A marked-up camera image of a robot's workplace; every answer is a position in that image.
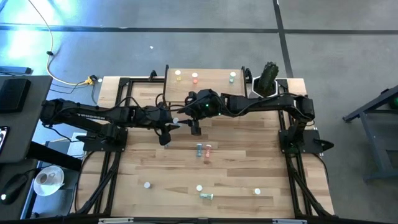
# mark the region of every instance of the cactus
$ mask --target cactus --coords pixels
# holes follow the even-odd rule
[[[278,72],[278,66],[274,62],[267,62],[258,82],[254,83],[254,91],[263,97],[267,97],[275,92],[274,80]]]

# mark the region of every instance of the white cup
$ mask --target white cup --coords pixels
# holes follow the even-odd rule
[[[55,183],[55,173],[51,174],[39,174],[35,181],[39,185],[53,185]]]

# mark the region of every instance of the robotic arm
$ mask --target robotic arm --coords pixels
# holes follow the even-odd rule
[[[105,145],[121,147],[125,146],[126,128],[159,129],[161,145],[170,142],[169,131],[178,128],[178,126],[167,125],[172,123],[171,112],[161,106],[102,108],[63,99],[44,101],[40,119],[44,126],[52,127],[55,124],[65,123],[93,133],[88,136],[79,136],[78,139],[83,142],[100,141]],[[93,119],[108,123],[97,123]]]
[[[102,108],[89,106],[63,99],[44,101],[40,116],[43,125],[52,127],[55,124],[69,124],[84,129],[90,134],[79,136],[78,139],[90,143],[100,142],[105,146],[119,146],[123,148],[126,143],[126,128],[146,128],[160,130],[159,143],[166,145],[170,142],[170,131],[179,126],[172,124],[171,111],[185,113],[192,119],[180,121],[191,127],[192,135],[200,135],[199,120],[214,116],[225,115],[230,117],[244,116],[254,111],[284,110],[295,119],[289,128],[289,141],[300,142],[306,124],[315,117],[312,100],[305,96],[283,93],[271,98],[249,99],[244,96],[221,94],[207,89],[198,93],[191,91],[185,99],[185,106],[170,110],[160,103],[157,106],[115,106]],[[107,121],[101,124],[93,121],[98,119]]]
[[[308,122],[313,121],[315,113],[313,102],[306,96],[283,93],[270,98],[249,99],[244,96],[221,94],[218,96],[213,90],[191,91],[185,99],[185,107],[178,113],[185,113],[192,117],[181,121],[191,127],[191,134],[200,135],[199,120],[213,116],[225,115],[229,117],[244,116],[255,111],[283,110],[292,115],[294,124],[289,128],[286,142],[302,145],[303,131]]]

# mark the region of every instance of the concrete floor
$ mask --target concrete floor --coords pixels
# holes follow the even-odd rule
[[[272,0],[33,2],[51,25],[277,28]],[[279,0],[279,5],[286,29],[398,29],[394,0]],[[25,0],[9,0],[0,22],[42,24]],[[324,159],[336,214],[397,223],[398,181],[362,181],[363,175],[376,170],[369,143],[360,121],[346,124],[341,117],[397,85],[398,36],[289,34],[286,39],[293,75],[305,79],[314,99],[321,136],[335,143]],[[162,74],[166,63],[174,68],[244,65],[259,75],[267,61],[274,61],[279,76],[286,77],[278,34],[54,32],[54,40],[57,56],[51,71],[70,82],[89,75],[149,75],[151,70]],[[48,32],[2,30],[0,43],[0,65],[46,74]],[[50,92],[49,99],[92,104],[90,88],[71,95]],[[57,129],[68,136],[76,131],[68,126]],[[41,127],[34,136],[37,142],[57,138]]]

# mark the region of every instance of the white cable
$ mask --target white cable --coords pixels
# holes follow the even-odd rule
[[[51,29],[50,29],[49,25],[47,24],[47,21],[44,19],[44,17],[43,17],[42,14],[39,12],[39,10],[37,10],[37,8],[35,7],[35,5],[33,5],[33,3],[32,3],[30,0],[28,0],[28,1],[29,1],[30,4],[33,6],[33,8],[36,10],[36,12],[39,14],[39,16],[43,19],[45,25],[47,26],[47,29],[48,29],[49,32],[50,32],[50,35],[51,35],[51,48],[50,48],[50,52],[52,52],[52,49],[53,49],[53,46],[54,46],[54,37],[53,37],[53,35],[52,35]],[[66,84],[66,85],[85,85],[85,84],[86,84],[85,82],[83,82],[83,83],[70,83],[70,82],[66,82],[66,81],[63,81],[63,80],[61,80],[61,79],[55,77],[55,76],[50,72],[50,55],[49,55],[49,57],[47,58],[47,64],[46,64],[45,67],[46,67],[46,69],[47,69],[47,73],[48,73],[53,79],[55,79],[55,80],[58,81],[58,82],[64,83],[64,84]]]

